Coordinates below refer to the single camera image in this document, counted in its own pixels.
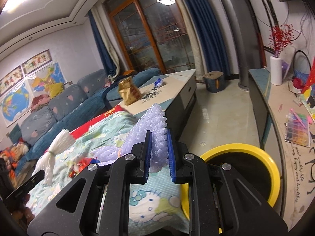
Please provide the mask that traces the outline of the dark blue storage stool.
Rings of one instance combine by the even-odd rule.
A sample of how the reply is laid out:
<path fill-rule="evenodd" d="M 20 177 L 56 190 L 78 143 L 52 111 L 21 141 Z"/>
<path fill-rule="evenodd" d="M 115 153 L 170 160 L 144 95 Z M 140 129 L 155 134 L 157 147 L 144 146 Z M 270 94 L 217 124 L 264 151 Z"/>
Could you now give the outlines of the dark blue storage stool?
<path fill-rule="evenodd" d="M 221 71 L 211 71 L 203 75 L 207 91 L 217 93 L 225 89 L 225 78 Z"/>

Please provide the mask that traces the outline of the blue grey sectional sofa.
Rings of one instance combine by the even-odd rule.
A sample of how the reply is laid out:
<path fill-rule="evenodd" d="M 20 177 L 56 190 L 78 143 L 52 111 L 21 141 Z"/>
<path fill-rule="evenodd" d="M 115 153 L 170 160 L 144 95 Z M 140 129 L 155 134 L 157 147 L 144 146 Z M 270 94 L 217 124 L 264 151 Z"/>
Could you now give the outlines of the blue grey sectional sofa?
<path fill-rule="evenodd" d="M 21 172 L 26 162 L 38 160 L 62 129 L 72 131 L 121 102 L 118 84 L 124 78 L 119 76 L 106 87 L 105 71 L 95 71 L 31 113 L 20 126 L 21 137 L 31 148 L 18 161 L 15 174 Z"/>

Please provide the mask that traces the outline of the gold paper bag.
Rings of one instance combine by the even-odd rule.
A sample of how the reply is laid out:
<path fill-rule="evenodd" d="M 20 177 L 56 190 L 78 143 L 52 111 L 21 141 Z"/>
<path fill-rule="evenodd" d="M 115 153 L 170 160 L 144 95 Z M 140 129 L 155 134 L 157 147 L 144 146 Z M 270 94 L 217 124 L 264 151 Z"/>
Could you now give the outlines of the gold paper bag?
<path fill-rule="evenodd" d="M 142 97 L 139 88 L 133 83 L 131 76 L 119 82 L 118 92 L 123 99 L 124 105 L 131 105 Z"/>

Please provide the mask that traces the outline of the blue curtain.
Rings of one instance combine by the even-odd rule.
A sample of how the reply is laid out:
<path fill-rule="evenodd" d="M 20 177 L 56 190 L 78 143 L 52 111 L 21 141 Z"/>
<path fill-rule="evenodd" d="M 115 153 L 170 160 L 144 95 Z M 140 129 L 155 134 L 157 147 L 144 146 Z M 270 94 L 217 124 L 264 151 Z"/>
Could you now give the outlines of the blue curtain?
<path fill-rule="evenodd" d="M 115 79 L 120 73 L 119 57 L 107 35 L 105 27 L 96 8 L 88 12 L 94 40 L 109 79 Z"/>
<path fill-rule="evenodd" d="M 208 71 L 229 76 L 230 65 L 216 16 L 208 0 L 184 0 L 192 16 Z"/>

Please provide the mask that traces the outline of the silver tower air conditioner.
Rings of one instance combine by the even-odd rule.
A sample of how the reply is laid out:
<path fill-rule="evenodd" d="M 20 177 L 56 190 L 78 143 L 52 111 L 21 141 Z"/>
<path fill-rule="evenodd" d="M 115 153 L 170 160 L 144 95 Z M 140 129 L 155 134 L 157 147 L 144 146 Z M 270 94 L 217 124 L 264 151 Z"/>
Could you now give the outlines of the silver tower air conditioner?
<path fill-rule="evenodd" d="M 249 90 L 249 70 L 260 67 L 254 15 L 248 0 L 221 0 L 233 34 L 239 68 L 239 87 Z"/>

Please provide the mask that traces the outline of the grey white coffee table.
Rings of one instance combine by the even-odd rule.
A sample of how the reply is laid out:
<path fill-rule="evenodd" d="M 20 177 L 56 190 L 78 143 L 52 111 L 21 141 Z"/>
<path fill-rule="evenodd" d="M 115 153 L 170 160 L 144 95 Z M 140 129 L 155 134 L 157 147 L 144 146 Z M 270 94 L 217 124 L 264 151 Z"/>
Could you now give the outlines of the grey white coffee table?
<path fill-rule="evenodd" d="M 154 87 L 154 82 L 163 79 L 163 85 Z M 195 70 L 185 70 L 152 77 L 141 88 L 142 98 L 131 105 L 119 105 L 136 118 L 148 110 L 151 105 L 159 104 L 166 113 L 167 125 L 178 140 L 187 124 L 196 103 Z"/>

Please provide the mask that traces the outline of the colourful bead organiser box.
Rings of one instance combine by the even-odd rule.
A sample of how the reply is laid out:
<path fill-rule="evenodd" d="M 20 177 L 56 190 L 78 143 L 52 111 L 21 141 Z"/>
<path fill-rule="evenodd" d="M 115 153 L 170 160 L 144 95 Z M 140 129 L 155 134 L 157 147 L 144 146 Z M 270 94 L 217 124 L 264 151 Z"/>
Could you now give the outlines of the colourful bead organiser box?
<path fill-rule="evenodd" d="M 303 147 L 310 147 L 310 129 L 305 114 L 290 110 L 286 117 L 285 141 Z"/>

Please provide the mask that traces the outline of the wooden framed glass door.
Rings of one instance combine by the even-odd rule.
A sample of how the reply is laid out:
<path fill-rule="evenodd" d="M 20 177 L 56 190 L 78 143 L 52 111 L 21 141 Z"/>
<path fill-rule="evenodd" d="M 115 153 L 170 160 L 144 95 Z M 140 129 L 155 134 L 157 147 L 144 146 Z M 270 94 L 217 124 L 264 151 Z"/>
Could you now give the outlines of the wooden framed glass door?
<path fill-rule="evenodd" d="M 168 74 L 195 67 L 176 0 L 105 0 L 104 7 L 129 69 Z"/>

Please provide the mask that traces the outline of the right blue curtain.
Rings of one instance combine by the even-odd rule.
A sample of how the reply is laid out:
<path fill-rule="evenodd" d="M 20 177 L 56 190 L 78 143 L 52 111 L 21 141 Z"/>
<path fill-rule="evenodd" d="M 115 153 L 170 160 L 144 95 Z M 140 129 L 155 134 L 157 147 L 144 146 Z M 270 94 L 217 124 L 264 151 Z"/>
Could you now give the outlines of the right blue curtain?
<path fill-rule="evenodd" d="M 192 16 L 208 71 L 229 76 L 230 65 L 216 16 L 208 0 L 184 0 Z"/>

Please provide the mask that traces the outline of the yellow rimmed black trash bin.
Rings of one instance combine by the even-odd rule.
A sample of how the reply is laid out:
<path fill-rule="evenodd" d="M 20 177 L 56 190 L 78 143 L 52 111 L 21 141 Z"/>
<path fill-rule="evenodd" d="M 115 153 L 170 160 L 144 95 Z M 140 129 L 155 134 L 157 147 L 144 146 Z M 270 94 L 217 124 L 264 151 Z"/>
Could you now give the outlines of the yellow rimmed black trash bin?
<path fill-rule="evenodd" d="M 274 160 L 249 144 L 226 144 L 201 157 L 178 143 L 171 177 L 181 185 L 190 235 L 284 235 L 274 210 L 280 173 Z"/>

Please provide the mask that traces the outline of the white foam fruit net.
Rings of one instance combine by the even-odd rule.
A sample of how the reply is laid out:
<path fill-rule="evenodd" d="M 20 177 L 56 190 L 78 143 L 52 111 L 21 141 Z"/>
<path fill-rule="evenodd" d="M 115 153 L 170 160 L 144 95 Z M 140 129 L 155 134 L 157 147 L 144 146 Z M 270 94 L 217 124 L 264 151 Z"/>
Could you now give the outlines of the white foam fruit net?
<path fill-rule="evenodd" d="M 56 163 L 56 156 L 63 153 L 75 143 L 75 138 L 67 129 L 62 129 L 44 155 L 37 161 L 33 174 L 38 171 L 44 171 L 44 182 L 46 185 L 52 185 L 53 169 Z"/>

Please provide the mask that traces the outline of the left framed cross-stitch picture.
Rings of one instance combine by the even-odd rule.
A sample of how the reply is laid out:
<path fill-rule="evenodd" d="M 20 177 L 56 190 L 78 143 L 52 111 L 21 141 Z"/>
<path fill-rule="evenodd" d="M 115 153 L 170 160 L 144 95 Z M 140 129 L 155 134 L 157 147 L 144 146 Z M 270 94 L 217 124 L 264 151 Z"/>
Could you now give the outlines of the left framed cross-stitch picture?
<path fill-rule="evenodd" d="M 8 90 L 14 87 L 23 79 L 23 72 L 21 66 L 17 66 L 0 81 L 1 96 L 3 96 Z"/>

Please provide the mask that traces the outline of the red snack wrapper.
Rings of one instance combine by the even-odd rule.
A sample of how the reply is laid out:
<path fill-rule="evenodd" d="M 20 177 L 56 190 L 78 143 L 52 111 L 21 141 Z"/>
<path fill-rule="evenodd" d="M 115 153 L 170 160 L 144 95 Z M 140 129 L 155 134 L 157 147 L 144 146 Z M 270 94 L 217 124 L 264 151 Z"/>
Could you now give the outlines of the red snack wrapper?
<path fill-rule="evenodd" d="M 100 161 L 95 158 L 80 158 L 78 161 L 70 162 L 68 169 L 68 177 L 75 178 L 83 169 L 90 164 L 98 164 Z"/>

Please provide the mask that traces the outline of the world map poster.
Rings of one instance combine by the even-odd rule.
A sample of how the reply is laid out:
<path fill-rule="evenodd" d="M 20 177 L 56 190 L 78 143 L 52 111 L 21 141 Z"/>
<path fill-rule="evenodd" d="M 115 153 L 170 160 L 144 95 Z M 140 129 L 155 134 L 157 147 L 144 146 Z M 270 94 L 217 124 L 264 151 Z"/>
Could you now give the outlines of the world map poster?
<path fill-rule="evenodd" d="M 33 93 L 27 80 L 23 80 L 1 98 L 1 117 L 6 127 L 11 126 L 31 110 Z"/>

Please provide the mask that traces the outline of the framed cross-stitch picture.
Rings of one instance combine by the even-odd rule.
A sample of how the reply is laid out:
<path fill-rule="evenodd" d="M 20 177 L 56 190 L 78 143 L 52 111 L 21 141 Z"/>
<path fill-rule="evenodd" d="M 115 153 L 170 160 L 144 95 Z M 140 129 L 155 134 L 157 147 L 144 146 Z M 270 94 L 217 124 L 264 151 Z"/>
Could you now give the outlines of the framed cross-stitch picture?
<path fill-rule="evenodd" d="M 49 50 L 36 54 L 22 64 L 24 75 L 29 75 L 52 61 Z"/>
<path fill-rule="evenodd" d="M 23 72 L 21 66 L 17 66 L 0 81 L 1 96 L 3 96 L 8 90 L 14 87 L 23 79 Z"/>

